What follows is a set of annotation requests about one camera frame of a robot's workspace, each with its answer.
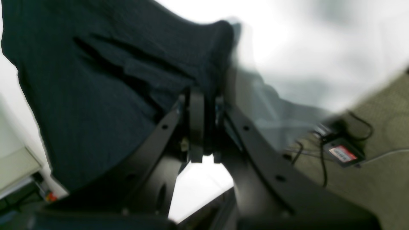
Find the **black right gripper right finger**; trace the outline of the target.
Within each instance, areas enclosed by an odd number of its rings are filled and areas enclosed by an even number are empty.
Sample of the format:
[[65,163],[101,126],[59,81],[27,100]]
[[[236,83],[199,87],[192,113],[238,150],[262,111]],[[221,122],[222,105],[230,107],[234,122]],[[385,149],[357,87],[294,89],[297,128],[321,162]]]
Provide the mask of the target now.
[[291,166],[239,109],[215,99],[221,163],[234,181],[238,230],[379,230],[371,212]]

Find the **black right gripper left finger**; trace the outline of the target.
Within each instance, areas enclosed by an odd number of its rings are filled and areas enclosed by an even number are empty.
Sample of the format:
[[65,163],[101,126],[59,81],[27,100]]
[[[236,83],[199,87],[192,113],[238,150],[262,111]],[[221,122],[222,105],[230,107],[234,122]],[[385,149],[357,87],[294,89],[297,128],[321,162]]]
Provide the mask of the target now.
[[183,92],[130,156],[87,186],[45,207],[46,230],[176,230],[168,218],[177,176],[204,154],[206,98]]

